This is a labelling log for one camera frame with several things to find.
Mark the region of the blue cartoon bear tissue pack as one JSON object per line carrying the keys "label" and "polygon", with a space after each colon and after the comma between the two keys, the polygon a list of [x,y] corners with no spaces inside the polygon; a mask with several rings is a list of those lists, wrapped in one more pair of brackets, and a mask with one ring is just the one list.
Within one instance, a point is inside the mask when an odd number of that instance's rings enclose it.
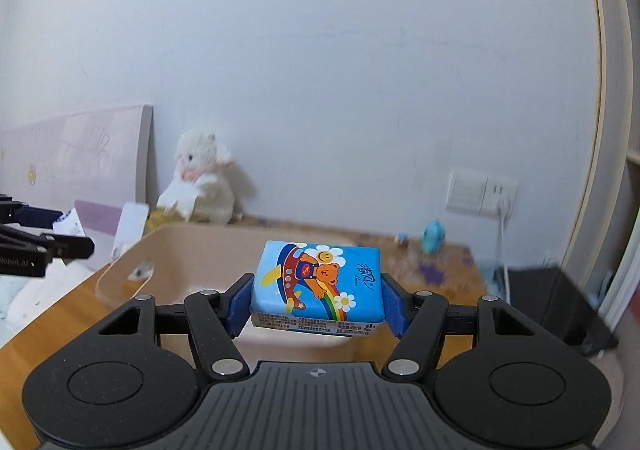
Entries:
{"label": "blue cartoon bear tissue pack", "polygon": [[385,320],[380,251],[269,241],[250,312],[254,326],[265,329],[367,336]]}

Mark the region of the tiny yellow blue toy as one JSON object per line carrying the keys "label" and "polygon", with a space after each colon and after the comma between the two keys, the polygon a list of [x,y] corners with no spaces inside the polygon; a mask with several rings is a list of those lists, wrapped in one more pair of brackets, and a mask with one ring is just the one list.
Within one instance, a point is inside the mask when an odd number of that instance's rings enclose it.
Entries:
{"label": "tiny yellow blue toy", "polygon": [[395,236],[395,244],[400,247],[407,247],[409,244],[409,236],[405,233],[398,233]]}

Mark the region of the small blue toy figure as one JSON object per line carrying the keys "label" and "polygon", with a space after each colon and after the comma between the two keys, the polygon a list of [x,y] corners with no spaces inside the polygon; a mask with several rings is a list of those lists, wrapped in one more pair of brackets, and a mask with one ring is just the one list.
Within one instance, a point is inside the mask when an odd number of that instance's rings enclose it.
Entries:
{"label": "small blue toy figure", "polygon": [[446,239],[446,230],[439,220],[432,220],[424,229],[421,241],[422,251],[434,255],[442,248]]}

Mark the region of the white phone stand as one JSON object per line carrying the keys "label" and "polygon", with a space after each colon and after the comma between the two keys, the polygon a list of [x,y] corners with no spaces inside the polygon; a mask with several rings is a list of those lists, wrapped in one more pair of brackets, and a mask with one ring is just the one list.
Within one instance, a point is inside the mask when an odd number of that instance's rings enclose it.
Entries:
{"label": "white phone stand", "polygon": [[112,248],[113,260],[122,257],[129,248],[142,239],[148,214],[148,204],[126,203],[122,207]]}

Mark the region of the beige plastic storage basket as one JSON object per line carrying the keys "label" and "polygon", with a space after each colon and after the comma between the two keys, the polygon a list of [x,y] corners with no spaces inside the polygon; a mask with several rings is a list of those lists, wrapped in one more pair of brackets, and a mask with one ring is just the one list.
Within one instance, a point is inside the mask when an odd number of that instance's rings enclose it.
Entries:
{"label": "beige plastic storage basket", "polygon": [[[202,289],[224,292],[253,272],[269,240],[350,245],[341,234],[242,225],[165,225],[130,247],[106,268],[96,296],[113,309],[139,294],[159,305],[182,303]],[[352,338],[262,329],[245,324],[236,348],[251,369],[259,361],[346,362],[354,358]]]}

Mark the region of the white plush lamb toy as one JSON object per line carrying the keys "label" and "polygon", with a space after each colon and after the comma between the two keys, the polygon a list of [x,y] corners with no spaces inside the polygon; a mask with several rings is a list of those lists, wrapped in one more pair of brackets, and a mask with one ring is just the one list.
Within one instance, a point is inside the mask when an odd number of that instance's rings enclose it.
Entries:
{"label": "white plush lamb toy", "polygon": [[184,132],[175,154],[174,177],[156,202],[165,215],[215,225],[230,222],[235,197],[224,170],[234,159],[213,133]]}

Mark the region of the black box on right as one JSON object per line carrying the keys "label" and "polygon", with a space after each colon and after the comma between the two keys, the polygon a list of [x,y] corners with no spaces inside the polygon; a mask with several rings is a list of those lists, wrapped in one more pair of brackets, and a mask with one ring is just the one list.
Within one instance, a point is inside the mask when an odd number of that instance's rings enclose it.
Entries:
{"label": "black box on right", "polygon": [[585,357],[618,345],[617,337],[557,266],[509,269],[510,304]]}

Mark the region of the white wall switch socket panel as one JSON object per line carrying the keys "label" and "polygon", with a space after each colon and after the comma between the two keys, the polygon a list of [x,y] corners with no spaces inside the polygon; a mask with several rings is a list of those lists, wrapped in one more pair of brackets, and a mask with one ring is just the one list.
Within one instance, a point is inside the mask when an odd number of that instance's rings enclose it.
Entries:
{"label": "white wall switch socket panel", "polygon": [[446,208],[455,213],[509,218],[518,195],[518,182],[473,171],[450,173]]}

